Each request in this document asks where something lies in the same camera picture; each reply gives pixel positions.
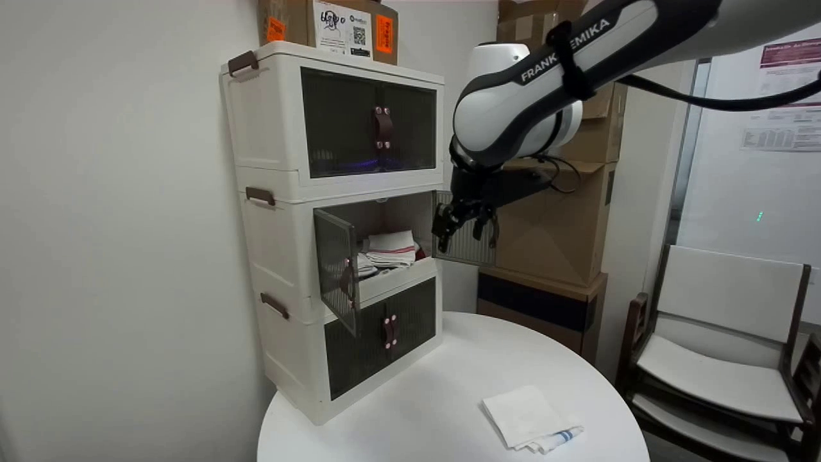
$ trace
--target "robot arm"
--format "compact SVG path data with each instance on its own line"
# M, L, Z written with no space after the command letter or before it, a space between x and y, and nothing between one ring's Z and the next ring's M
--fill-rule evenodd
M635 70L748 50L821 20L817 0L603 0L562 23L547 47L485 43L453 110L453 201L435 213L445 238L494 209L547 188L538 173L501 170L548 158L583 120L579 100Z

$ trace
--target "white tabletop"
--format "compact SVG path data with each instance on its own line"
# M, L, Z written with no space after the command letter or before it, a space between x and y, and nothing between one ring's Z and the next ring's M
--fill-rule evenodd
M536 386L584 433L551 455L507 451L480 410L490 395ZM313 427L275 395L258 462L648 462L635 419L584 360L527 328L467 313L444 317L444 341L394 380Z

